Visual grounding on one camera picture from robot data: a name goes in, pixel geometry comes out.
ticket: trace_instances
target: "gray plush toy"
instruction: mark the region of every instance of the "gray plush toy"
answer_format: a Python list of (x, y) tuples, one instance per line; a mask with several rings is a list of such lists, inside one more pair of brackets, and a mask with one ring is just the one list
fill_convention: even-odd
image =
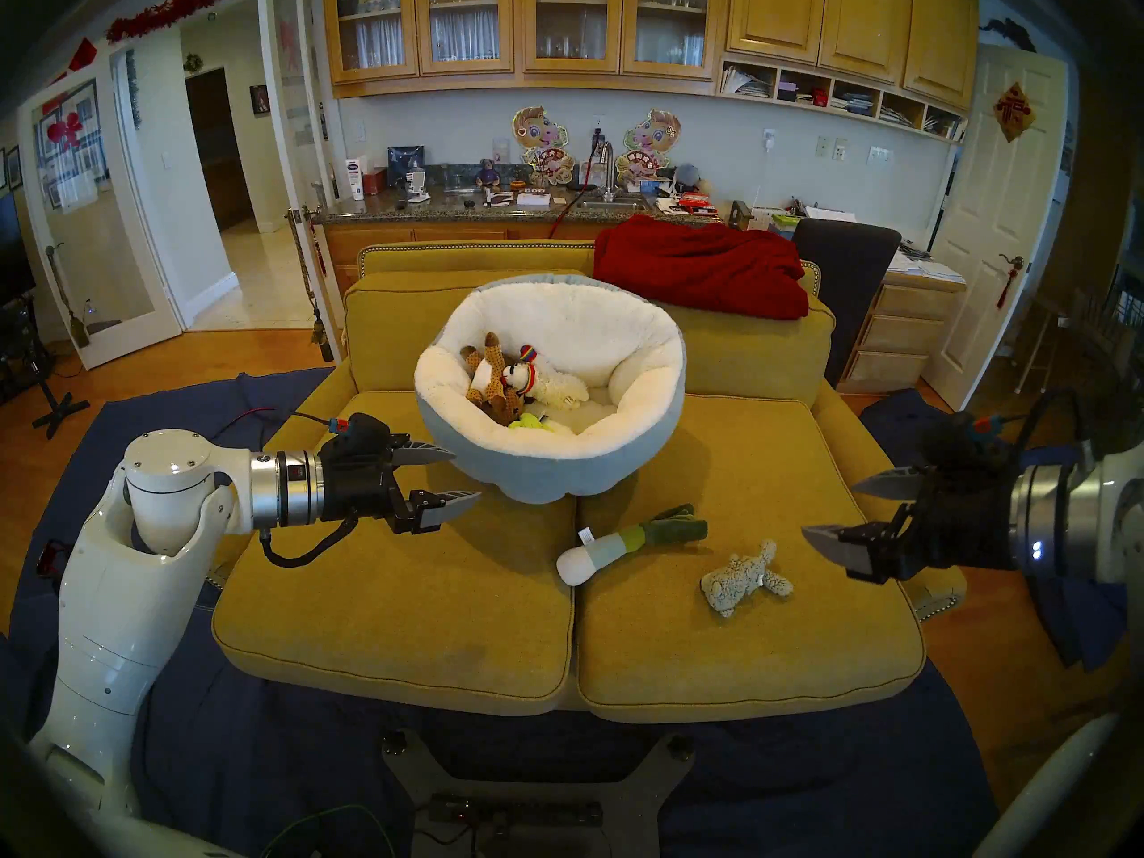
[(786, 578), (766, 569), (774, 559), (774, 550), (773, 541), (763, 541), (758, 556), (740, 557), (731, 554), (728, 565), (700, 578), (699, 588), (710, 607), (724, 618), (730, 618), (739, 601), (750, 596), (760, 587), (765, 587), (776, 596), (789, 596), (794, 593), (794, 586)]

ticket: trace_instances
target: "sink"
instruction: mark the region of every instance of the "sink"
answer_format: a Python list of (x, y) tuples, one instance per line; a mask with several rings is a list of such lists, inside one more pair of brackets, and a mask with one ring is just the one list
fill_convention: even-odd
[(611, 202), (604, 201), (604, 198), (598, 193), (593, 196), (586, 196), (579, 202), (577, 202), (579, 208), (605, 208), (615, 209), (622, 212), (646, 212), (648, 201), (643, 198), (641, 193), (617, 193), (615, 199)]

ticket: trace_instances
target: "white door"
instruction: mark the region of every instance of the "white door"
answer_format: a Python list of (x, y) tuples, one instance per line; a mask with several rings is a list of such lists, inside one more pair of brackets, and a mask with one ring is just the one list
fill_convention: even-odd
[[(307, 212), (333, 201), (321, 146), (315, 76), (310, 64), (310, 0), (259, 0), (259, 31), (262, 37), (262, 63), (267, 72), (270, 116), (278, 142), (286, 193), (289, 197), (288, 220), (294, 225), (299, 249), (305, 262), (310, 291), (334, 362), (344, 355), (341, 343), (341, 300), (331, 294), (321, 276), (319, 255)], [(331, 273), (333, 265), (325, 267)]]
[(32, 232), (85, 368), (180, 334), (127, 181), (112, 54), (19, 112)]
[[(1020, 82), (1035, 119), (1009, 143), (993, 105)], [(1016, 48), (977, 47), (969, 133), (945, 217), (934, 240), (936, 261), (966, 278), (967, 288), (946, 321), (945, 336), (922, 372), (954, 411), (964, 408), (1009, 324), (1027, 265), (1049, 214), (1064, 142), (1067, 82), (1055, 58)], [(1006, 259), (1025, 269), (1009, 279)]]

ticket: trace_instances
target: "tile floor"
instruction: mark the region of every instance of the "tile floor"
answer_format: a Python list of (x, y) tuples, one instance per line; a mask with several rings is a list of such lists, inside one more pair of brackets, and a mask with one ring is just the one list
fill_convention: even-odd
[(199, 313), (192, 332), (220, 328), (311, 328), (313, 310), (302, 285), (289, 228), (260, 233), (252, 217), (222, 231), (233, 288)]

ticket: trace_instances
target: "sofa backrest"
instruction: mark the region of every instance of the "sofa backrest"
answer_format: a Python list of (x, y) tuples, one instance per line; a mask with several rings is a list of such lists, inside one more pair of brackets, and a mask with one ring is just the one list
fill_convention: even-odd
[[(359, 390), (412, 390), (421, 351), (470, 291), (529, 273), (591, 276), (595, 244), (573, 240), (395, 243), (363, 249), (362, 279), (345, 295), (345, 325)], [(811, 405), (831, 350), (834, 316), (800, 280), (802, 319), (755, 319), (664, 304), (688, 345), (692, 394), (801, 399)]]

